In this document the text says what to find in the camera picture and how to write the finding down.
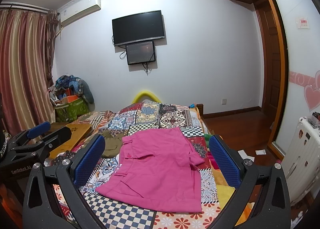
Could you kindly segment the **pink shorts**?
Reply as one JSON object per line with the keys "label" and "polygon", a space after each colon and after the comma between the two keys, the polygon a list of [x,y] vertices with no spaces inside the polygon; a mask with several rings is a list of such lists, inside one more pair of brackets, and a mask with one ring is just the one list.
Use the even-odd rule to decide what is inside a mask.
{"label": "pink shorts", "polygon": [[180,128],[147,129],[122,138],[119,166],[95,190],[133,206],[199,213],[204,160]]}

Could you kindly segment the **white paper on floor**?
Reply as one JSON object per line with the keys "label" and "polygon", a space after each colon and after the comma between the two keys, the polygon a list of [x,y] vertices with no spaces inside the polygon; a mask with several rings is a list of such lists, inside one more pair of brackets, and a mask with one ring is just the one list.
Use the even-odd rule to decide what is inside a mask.
{"label": "white paper on floor", "polygon": [[249,159],[254,162],[255,157],[247,155],[247,153],[242,149],[238,151],[238,154],[241,156],[242,159]]}

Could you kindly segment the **small white paper scrap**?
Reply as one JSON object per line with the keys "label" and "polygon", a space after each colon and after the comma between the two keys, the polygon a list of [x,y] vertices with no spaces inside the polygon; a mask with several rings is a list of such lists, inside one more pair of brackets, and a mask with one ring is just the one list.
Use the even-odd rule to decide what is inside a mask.
{"label": "small white paper scrap", "polygon": [[255,151],[256,155],[266,155],[266,150],[265,149],[261,149],[261,150],[256,150]]}

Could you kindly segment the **olive green folded pants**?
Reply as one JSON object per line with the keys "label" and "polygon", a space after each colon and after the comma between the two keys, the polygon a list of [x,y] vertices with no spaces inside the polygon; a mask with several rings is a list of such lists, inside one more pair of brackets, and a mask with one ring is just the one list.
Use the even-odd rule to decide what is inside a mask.
{"label": "olive green folded pants", "polygon": [[100,135],[105,139],[105,149],[101,156],[111,159],[118,155],[123,144],[122,138],[126,134],[122,131],[116,131],[116,135],[114,135],[112,131],[104,130]]}

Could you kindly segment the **pile of blue clothes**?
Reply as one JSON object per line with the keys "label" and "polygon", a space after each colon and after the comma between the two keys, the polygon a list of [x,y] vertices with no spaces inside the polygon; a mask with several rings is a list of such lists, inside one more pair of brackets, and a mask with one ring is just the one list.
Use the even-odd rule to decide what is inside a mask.
{"label": "pile of blue clothes", "polygon": [[94,103],[94,98],[87,82],[74,75],[60,76],[55,82],[55,91],[53,92],[59,100],[67,96],[67,89],[72,95],[82,97],[88,104]]}

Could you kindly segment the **colourful patchwork bedspread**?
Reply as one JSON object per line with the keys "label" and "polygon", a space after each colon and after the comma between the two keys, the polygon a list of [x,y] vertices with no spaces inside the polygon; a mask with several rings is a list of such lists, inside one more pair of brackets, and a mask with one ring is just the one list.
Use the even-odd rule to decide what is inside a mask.
{"label": "colourful patchwork bedspread", "polygon": [[104,151],[80,192],[106,228],[208,228],[234,192],[209,152],[196,107],[142,102],[77,115],[51,165],[96,134]]}

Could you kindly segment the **striped pink beige curtain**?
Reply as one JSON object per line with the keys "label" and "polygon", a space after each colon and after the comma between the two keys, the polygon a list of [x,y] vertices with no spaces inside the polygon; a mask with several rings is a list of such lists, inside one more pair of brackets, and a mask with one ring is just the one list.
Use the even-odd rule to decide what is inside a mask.
{"label": "striped pink beige curtain", "polygon": [[48,89],[58,24],[54,10],[1,9],[3,124],[11,135],[55,120]]}

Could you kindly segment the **yellow foam headboard arc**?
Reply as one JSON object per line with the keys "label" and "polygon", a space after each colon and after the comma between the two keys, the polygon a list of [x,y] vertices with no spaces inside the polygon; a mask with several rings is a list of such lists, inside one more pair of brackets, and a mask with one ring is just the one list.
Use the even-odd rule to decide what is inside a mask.
{"label": "yellow foam headboard arc", "polygon": [[148,99],[150,101],[154,101],[157,103],[161,103],[161,100],[154,93],[150,91],[141,91],[133,98],[132,104],[137,104],[139,102],[142,102],[145,99]]}

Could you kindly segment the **white air conditioner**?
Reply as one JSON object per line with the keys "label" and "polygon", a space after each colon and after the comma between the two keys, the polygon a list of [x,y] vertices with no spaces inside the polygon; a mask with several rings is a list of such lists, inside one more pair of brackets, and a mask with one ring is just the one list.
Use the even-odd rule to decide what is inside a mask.
{"label": "white air conditioner", "polygon": [[101,0],[80,0],[70,6],[62,8],[60,13],[60,26],[65,27],[83,17],[101,9]]}

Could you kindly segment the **small black wall monitor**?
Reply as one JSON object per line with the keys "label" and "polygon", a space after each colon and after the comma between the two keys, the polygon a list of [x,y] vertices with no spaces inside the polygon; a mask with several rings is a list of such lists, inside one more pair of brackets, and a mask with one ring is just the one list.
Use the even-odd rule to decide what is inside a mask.
{"label": "small black wall monitor", "polygon": [[145,41],[126,45],[127,64],[137,65],[155,62],[156,52],[153,41]]}

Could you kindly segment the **black wall television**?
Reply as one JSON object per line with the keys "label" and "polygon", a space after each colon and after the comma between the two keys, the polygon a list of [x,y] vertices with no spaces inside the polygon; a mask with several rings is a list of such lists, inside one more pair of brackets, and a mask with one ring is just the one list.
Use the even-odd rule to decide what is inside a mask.
{"label": "black wall television", "polygon": [[125,44],[165,38],[160,10],[127,15],[112,20],[113,44]]}

